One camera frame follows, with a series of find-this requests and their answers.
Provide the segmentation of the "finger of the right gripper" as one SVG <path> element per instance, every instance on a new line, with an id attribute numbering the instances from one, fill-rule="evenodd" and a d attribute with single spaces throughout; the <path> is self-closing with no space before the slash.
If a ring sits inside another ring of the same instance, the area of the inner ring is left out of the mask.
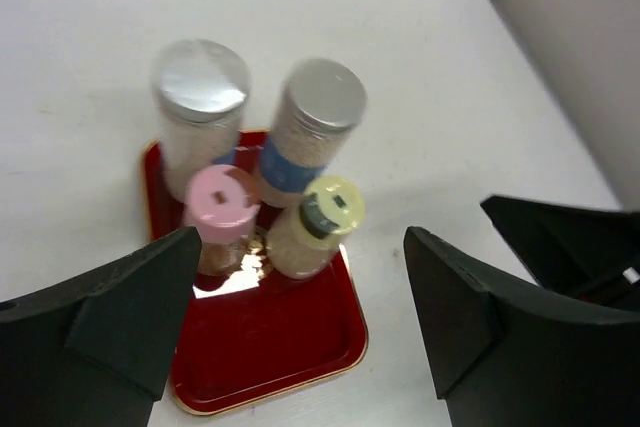
<path id="1" fill-rule="evenodd" d="M 639 213 L 493 195 L 481 208 L 541 287 L 639 310 Z"/>

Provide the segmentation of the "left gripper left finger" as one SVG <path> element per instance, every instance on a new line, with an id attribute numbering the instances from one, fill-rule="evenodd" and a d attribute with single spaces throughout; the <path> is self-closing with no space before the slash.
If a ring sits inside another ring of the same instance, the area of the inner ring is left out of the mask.
<path id="1" fill-rule="evenodd" d="M 4 426 L 145 426 L 201 251 L 193 227 L 1 304 Z"/>

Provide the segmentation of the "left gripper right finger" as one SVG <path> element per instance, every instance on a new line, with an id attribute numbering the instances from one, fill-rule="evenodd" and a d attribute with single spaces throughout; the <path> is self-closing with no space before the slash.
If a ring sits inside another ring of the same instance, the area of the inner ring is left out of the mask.
<path id="1" fill-rule="evenodd" d="M 455 426 L 635 426 L 639 316 L 572 299 L 421 227 L 404 236 L 437 397 Z"/>

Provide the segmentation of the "pink cap bottle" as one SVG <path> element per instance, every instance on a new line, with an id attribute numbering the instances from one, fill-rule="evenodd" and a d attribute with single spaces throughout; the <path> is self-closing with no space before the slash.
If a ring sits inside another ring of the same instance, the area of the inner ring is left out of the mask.
<path id="1" fill-rule="evenodd" d="M 223 275 L 240 267 L 259 210 L 253 177 L 236 166 L 211 165 L 191 178 L 184 197 L 183 224 L 194 227 L 200 236 L 200 274 Z"/>

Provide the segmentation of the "yellow cap bottle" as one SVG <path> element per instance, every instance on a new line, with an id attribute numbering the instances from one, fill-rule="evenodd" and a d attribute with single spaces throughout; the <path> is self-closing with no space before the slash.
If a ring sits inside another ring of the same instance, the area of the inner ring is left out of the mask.
<path id="1" fill-rule="evenodd" d="M 290 279 L 317 275 L 359 227 L 364 214 L 364 198 L 354 183 L 339 176 L 315 179 L 268 230 L 269 262 Z"/>

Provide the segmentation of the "tall jar blue label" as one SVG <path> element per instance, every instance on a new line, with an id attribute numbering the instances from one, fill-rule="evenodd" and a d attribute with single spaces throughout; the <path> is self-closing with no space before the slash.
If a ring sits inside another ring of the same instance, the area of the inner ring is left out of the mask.
<path id="1" fill-rule="evenodd" d="M 233 164 L 251 78 L 233 50 L 206 39 L 174 42 L 151 75 L 160 115 L 163 177 L 182 202 L 191 178 L 216 164 Z"/>
<path id="2" fill-rule="evenodd" d="M 326 58 L 297 63 L 254 168 L 261 201 L 274 208 L 294 203 L 360 124 L 367 100 L 363 83 L 343 64 Z"/>

